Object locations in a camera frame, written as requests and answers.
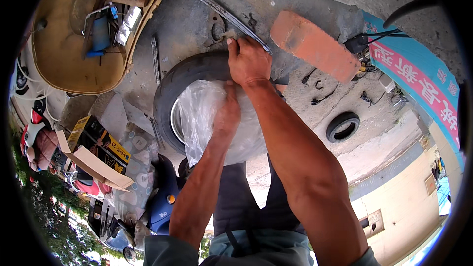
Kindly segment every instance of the window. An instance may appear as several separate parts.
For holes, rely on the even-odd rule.
[[[381,209],[369,214],[368,216],[365,216],[364,218],[361,218],[359,223],[365,232],[366,238],[370,238],[371,236],[380,233],[384,230]]]

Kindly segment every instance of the orange brick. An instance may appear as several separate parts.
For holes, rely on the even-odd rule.
[[[342,83],[348,83],[361,63],[334,38],[311,21],[283,10],[274,22],[270,35],[280,48],[310,63]]]

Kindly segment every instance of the dark pants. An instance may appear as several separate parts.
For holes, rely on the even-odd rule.
[[[246,163],[223,167],[213,214],[214,235],[233,230],[289,230],[306,234],[287,203],[287,194],[268,156],[271,173],[266,206],[260,209],[246,180]]]

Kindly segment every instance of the side mirror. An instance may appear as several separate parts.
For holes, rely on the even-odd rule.
[[[128,263],[132,265],[135,265],[135,263],[138,261],[138,258],[136,257],[136,252],[132,247],[125,247],[123,249],[123,257]]]

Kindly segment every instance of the plastic bag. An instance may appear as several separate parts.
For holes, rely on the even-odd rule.
[[[179,96],[182,134],[189,166],[202,157],[213,133],[213,119],[227,93],[223,81],[197,80]],[[241,122],[225,157],[225,164],[245,162],[267,152],[258,116],[240,86],[236,97],[241,108]]]

